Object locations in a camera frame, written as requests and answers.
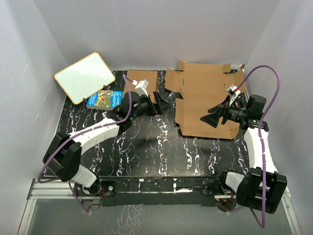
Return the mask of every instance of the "black marble surface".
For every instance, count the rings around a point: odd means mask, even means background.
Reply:
[[[111,90],[123,90],[127,71],[114,71]],[[175,124],[175,99],[181,97],[164,88],[166,71],[158,71],[159,94],[172,105],[166,114],[139,117],[122,135],[89,149],[81,164],[99,176],[196,176],[219,175],[230,168],[248,171],[248,152],[240,131],[233,140],[185,137]],[[107,111],[87,109],[66,99],[58,131],[71,133],[94,125]]]

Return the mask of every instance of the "flattened cardboard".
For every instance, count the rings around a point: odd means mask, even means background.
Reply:
[[[158,74],[157,71],[148,71],[148,70],[129,70],[127,77],[131,80],[136,80],[137,82],[146,79],[149,82],[147,92],[150,95],[151,101],[155,103],[155,96],[153,95],[154,91],[158,89]],[[135,86],[129,82],[129,86],[132,92],[135,91]],[[123,96],[125,96],[127,92],[127,87],[124,87]]]
[[[243,71],[225,74],[230,71],[227,65],[203,65],[179,62],[179,69],[167,69],[165,88],[180,92],[183,99],[176,99],[175,122],[180,125],[183,135],[207,138],[233,139],[239,131],[239,124],[227,121],[225,125],[213,128],[200,118],[208,114],[208,109],[222,103],[227,97],[226,89],[230,85],[239,85]],[[246,85],[240,87],[241,93]]]
[[[231,65],[208,65],[178,62],[178,70],[185,72],[210,72],[210,73],[226,73],[230,72]]]

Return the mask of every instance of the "blue book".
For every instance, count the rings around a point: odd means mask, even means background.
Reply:
[[[121,103],[122,98],[121,91],[100,90],[89,97],[86,106],[89,109],[112,110]]]

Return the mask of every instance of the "black base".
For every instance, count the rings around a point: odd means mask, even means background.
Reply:
[[[214,195],[221,195],[219,182],[216,177],[102,177],[102,206],[143,204],[214,207]],[[78,196],[89,196],[77,190],[78,186],[75,185]]]

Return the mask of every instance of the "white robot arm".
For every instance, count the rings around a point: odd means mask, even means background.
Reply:
[[[246,131],[244,139],[248,147],[250,169],[245,175],[233,170],[225,170],[220,177],[221,187],[234,191],[239,205],[261,211],[262,156],[265,154],[266,212],[274,213],[287,186],[287,179],[285,176],[278,174],[272,161],[268,147],[268,125],[265,121],[261,123],[261,136],[265,145],[265,150],[262,151],[258,127],[266,99],[259,95],[251,95],[244,107],[242,102],[235,102],[240,93],[236,86],[231,86],[227,89],[227,92],[228,96],[225,101],[209,109],[209,114],[201,117],[201,120],[215,128],[218,126],[221,117],[223,117],[222,124],[225,124],[228,120],[238,122],[240,128]]]
[[[91,147],[125,132],[132,126],[132,120],[136,117],[142,115],[162,115],[170,108],[169,104],[157,92],[154,92],[156,104],[152,103],[146,91],[148,86],[147,80],[140,82],[133,81],[133,84],[136,85],[136,92],[131,92],[131,103],[129,96],[125,95],[121,100],[121,104],[110,111],[108,117],[86,128],[88,130],[92,129],[92,131],[86,132],[86,129],[83,129],[70,134],[59,132],[55,135],[44,156],[44,163],[64,141],[76,136],[75,139],[67,143],[57,153],[55,158],[47,166],[60,180],[63,182],[69,180],[76,182],[82,185],[83,188],[86,188],[85,192],[88,194],[98,193],[100,187],[99,178],[95,173],[80,164],[81,155]]]

